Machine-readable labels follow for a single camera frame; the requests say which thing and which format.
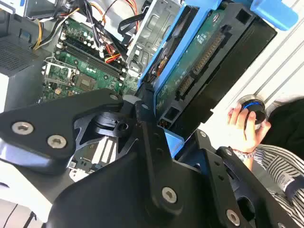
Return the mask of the person's hand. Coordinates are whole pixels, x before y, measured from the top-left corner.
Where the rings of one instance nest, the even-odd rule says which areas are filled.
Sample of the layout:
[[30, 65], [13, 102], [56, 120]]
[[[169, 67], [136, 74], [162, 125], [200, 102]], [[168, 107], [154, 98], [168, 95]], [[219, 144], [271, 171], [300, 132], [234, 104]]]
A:
[[252, 153], [262, 142], [271, 128], [271, 123], [264, 120], [260, 127], [255, 127], [256, 113], [248, 109], [241, 109], [237, 104], [228, 113], [228, 134], [230, 136], [230, 147], [242, 153]]

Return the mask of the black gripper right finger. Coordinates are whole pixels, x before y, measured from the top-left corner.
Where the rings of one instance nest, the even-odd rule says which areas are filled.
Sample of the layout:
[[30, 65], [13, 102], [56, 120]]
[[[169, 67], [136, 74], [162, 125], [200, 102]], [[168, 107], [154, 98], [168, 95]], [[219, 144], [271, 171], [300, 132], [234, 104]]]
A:
[[[199, 151], [204, 156], [206, 172], [219, 225], [225, 228], [295, 228], [297, 224], [282, 209], [268, 190], [228, 147], [214, 150], [208, 136], [194, 132]], [[254, 217], [248, 221], [239, 200], [248, 200]]]

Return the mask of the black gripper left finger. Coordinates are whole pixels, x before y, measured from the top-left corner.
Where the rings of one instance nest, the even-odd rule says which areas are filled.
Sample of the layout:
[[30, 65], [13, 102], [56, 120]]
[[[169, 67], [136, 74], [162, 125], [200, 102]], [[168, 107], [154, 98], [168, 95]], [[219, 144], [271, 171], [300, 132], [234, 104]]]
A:
[[0, 159], [15, 168], [5, 173], [3, 182], [41, 208], [43, 195], [25, 174], [45, 180], [60, 176], [77, 150], [106, 135], [118, 138], [115, 161], [131, 153], [145, 159], [150, 187], [155, 187], [156, 163], [172, 160], [164, 131], [148, 104], [129, 103], [109, 89], [3, 112]]

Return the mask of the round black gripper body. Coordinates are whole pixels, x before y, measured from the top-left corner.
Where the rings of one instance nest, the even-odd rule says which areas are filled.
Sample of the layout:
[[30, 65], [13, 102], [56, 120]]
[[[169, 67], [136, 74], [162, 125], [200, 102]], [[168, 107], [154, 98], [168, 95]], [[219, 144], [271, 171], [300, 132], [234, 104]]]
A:
[[69, 186], [56, 199], [49, 228], [226, 228], [205, 176], [172, 160], [147, 163], [134, 153]]

